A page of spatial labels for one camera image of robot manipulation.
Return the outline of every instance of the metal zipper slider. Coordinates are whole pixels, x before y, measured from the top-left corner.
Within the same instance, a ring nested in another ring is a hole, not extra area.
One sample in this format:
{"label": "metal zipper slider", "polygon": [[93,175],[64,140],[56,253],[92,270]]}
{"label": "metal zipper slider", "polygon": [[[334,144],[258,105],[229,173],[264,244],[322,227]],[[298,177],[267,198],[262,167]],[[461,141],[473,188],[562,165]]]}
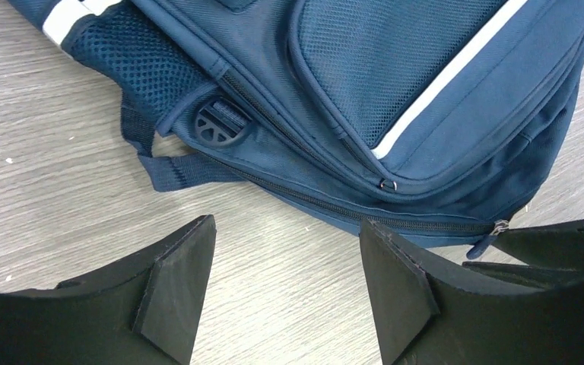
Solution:
{"label": "metal zipper slider", "polygon": [[474,246],[467,252],[468,260],[475,260],[487,251],[489,246],[498,238],[498,235],[502,232],[509,230],[509,221],[500,220],[496,221],[494,225],[494,230],[491,231],[485,238],[476,242]]}

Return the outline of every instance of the black plastic buckle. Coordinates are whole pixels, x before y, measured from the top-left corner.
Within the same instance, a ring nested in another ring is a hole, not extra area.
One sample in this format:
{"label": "black plastic buckle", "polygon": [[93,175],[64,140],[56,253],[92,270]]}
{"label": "black plastic buckle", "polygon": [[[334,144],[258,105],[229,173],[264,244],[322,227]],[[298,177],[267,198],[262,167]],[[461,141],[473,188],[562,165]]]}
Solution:
{"label": "black plastic buckle", "polygon": [[225,147],[244,138],[251,125],[252,119],[235,103],[213,97],[195,116],[195,135],[209,147]]}

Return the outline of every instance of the front pocket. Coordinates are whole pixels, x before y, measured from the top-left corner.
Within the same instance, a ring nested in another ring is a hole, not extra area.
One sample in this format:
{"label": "front pocket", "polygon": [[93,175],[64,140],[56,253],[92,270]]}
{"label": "front pocket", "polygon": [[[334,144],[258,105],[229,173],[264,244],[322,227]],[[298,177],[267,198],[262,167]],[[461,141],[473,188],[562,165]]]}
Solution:
{"label": "front pocket", "polygon": [[528,125],[582,35],[584,6],[571,0],[299,0],[288,42],[351,153],[399,193],[423,195]]}

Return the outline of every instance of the mesh pocket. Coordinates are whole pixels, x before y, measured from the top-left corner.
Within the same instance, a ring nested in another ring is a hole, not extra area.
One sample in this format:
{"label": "mesh pocket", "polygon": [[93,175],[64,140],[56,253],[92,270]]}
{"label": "mesh pocket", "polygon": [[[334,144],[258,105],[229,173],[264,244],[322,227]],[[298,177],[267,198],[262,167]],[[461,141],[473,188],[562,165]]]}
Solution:
{"label": "mesh pocket", "polygon": [[154,122],[208,80],[171,39],[128,2],[94,18],[68,53],[113,79],[144,117]]}
{"label": "mesh pocket", "polygon": [[506,0],[306,0],[298,34],[313,77],[374,148]]}

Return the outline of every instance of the bag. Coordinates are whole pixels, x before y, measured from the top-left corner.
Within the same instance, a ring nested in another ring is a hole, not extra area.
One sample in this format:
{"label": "bag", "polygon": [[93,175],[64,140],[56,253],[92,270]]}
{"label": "bag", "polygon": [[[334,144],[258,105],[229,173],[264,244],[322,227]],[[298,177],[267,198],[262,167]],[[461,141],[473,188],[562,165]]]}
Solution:
{"label": "bag", "polygon": [[548,177],[584,63],[584,1],[9,1],[122,88],[156,190],[246,179],[470,259]]}

